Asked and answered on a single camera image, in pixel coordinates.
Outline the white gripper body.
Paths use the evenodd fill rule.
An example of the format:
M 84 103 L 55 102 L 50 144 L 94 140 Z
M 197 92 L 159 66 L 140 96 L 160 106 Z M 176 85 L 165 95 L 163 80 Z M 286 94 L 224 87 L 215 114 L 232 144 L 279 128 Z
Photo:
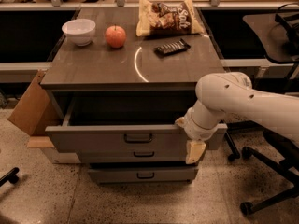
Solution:
M 224 117 L 223 111 L 209 109 L 196 101 L 183 117 L 183 129 L 190 139 L 206 141 L 217 131 Z

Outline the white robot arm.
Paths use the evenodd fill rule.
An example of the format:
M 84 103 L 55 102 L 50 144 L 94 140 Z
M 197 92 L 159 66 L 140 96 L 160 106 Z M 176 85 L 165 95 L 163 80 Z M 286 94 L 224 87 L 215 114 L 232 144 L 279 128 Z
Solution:
M 176 120 L 189 140 L 185 161 L 199 161 L 206 140 L 229 113 L 250 119 L 299 145 L 299 98 L 252 88 L 249 77 L 240 72 L 213 73 L 199 79 L 196 102 Z

